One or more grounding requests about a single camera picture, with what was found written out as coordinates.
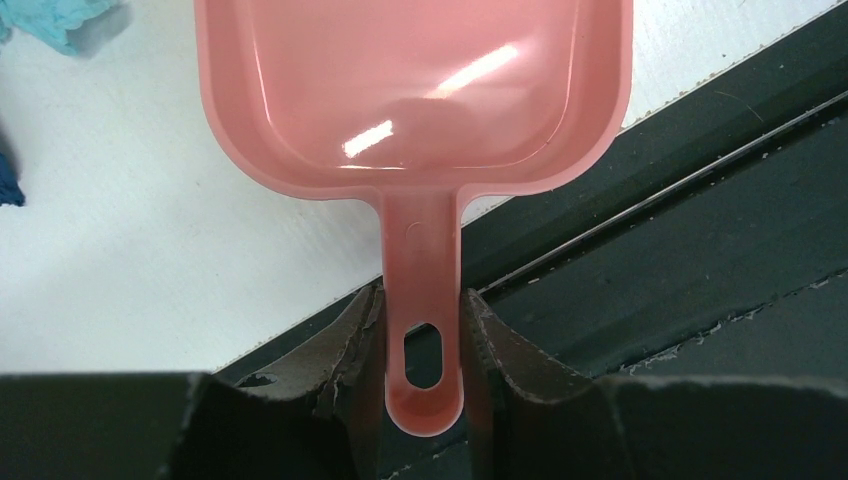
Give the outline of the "pink plastic dustpan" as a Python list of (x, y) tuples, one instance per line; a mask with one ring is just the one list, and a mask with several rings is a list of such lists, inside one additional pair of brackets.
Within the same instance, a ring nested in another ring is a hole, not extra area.
[(464, 405), (461, 218), (559, 188), (620, 132), (631, 1), (197, 1), (202, 105), (227, 157), (379, 217), (384, 398), (432, 437)]

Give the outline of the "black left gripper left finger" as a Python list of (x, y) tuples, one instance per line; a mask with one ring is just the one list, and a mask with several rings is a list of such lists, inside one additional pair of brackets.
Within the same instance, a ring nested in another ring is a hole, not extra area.
[(209, 373), (8, 374), (5, 479), (373, 479), (384, 293), (228, 384)]

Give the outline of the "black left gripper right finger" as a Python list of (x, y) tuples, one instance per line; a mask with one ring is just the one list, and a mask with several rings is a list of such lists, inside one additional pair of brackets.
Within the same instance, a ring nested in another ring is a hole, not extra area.
[(843, 479), (847, 385), (775, 376), (588, 378), (460, 298), (476, 479)]

